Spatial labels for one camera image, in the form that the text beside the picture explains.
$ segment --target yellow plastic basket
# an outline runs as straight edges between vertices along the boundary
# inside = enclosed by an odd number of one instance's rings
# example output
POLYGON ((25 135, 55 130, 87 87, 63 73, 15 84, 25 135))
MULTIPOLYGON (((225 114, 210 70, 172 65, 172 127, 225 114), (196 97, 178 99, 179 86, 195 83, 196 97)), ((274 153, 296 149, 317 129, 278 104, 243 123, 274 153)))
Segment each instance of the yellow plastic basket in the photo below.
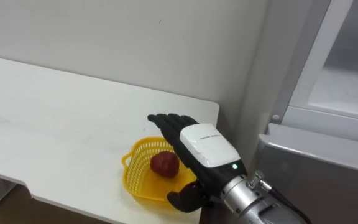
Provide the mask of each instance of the yellow plastic basket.
POLYGON ((181 161, 179 173, 172 179, 154 173, 150 169, 150 160, 162 151, 173 152, 172 146, 162 137, 149 137, 138 141, 130 153, 121 159, 124 166, 122 182, 138 202, 146 206, 172 208, 167 194, 171 191, 179 192, 186 184, 196 180, 196 177, 181 161), (131 161, 127 165, 126 161, 130 157, 131 161))

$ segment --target red apple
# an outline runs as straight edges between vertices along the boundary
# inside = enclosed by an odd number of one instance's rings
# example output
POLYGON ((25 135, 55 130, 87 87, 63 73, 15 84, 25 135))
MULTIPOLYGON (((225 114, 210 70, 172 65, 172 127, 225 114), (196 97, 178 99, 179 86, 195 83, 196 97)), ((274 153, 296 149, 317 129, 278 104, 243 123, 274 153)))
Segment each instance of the red apple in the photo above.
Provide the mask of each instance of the red apple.
POLYGON ((162 177, 173 178, 179 172, 179 158, 173 152, 160 152, 152 157, 150 168, 162 177))

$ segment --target metal cylindrical joint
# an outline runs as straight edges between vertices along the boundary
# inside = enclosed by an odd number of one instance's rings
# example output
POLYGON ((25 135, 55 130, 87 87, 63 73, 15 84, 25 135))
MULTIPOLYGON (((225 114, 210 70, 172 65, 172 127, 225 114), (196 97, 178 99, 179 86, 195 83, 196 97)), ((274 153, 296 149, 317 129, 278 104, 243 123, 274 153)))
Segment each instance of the metal cylindrical joint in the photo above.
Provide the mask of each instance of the metal cylindrical joint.
POLYGON ((248 188, 247 180, 242 175, 232 179, 221 192, 222 201, 237 216, 260 197, 258 191, 248 188))

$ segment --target white tabletop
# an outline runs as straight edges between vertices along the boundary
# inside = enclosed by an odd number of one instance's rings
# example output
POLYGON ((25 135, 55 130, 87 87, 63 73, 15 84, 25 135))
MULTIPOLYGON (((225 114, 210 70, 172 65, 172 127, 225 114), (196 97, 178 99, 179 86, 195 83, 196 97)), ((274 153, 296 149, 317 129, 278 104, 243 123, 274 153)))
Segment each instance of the white tabletop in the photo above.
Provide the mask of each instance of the white tabletop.
POLYGON ((160 135, 148 114, 216 124, 218 111, 209 101, 0 59, 0 177, 111 223, 198 223, 199 211, 139 205, 122 186, 120 160, 138 139, 160 135))

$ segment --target refrigerator door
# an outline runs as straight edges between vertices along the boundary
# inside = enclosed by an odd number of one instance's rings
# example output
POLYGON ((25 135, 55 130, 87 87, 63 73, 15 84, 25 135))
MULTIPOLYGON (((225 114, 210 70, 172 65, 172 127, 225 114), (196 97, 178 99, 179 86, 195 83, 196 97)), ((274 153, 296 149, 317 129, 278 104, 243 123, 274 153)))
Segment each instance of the refrigerator door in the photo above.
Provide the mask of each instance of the refrigerator door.
POLYGON ((358 223, 358 142, 269 124, 253 169, 312 223, 358 223))

